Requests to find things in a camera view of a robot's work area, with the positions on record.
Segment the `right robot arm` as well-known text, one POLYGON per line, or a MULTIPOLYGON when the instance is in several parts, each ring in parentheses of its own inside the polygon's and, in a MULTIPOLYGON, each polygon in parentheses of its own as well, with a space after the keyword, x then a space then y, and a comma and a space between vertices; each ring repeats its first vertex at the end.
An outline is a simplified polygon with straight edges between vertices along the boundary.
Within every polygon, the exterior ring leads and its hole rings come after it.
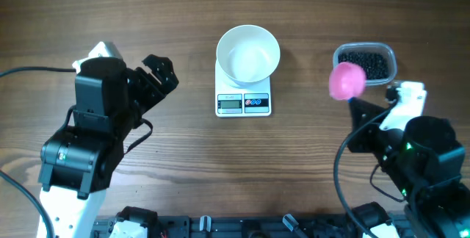
POLYGON ((450 122, 418 116, 402 129, 380 129, 388 113, 358 98, 349 102, 356 135, 347 146, 371 153, 402 193, 405 214, 415 234, 424 237, 469 236, 469 188, 462 181, 465 148, 450 122))

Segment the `pink scoop blue handle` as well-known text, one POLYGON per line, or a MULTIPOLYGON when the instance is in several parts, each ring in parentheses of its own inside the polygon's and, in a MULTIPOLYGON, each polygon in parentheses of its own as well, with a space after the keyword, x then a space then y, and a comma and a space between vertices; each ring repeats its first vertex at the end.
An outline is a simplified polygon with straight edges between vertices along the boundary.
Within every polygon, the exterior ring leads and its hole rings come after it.
POLYGON ((329 76, 329 94, 337 101, 359 97, 366 89, 366 73, 351 62, 339 63, 329 76))

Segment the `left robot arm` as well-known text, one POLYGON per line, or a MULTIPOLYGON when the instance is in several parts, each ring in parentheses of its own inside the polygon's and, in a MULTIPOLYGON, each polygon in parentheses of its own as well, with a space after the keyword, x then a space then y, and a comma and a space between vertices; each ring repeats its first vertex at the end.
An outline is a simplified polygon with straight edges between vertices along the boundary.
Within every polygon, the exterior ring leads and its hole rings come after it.
POLYGON ((76 66, 76 103, 40 152, 38 237, 91 235, 115 168, 149 138, 123 144, 132 130, 151 125, 144 114, 179 80, 167 57, 150 54, 142 63, 130 69, 120 58, 96 57, 76 66))

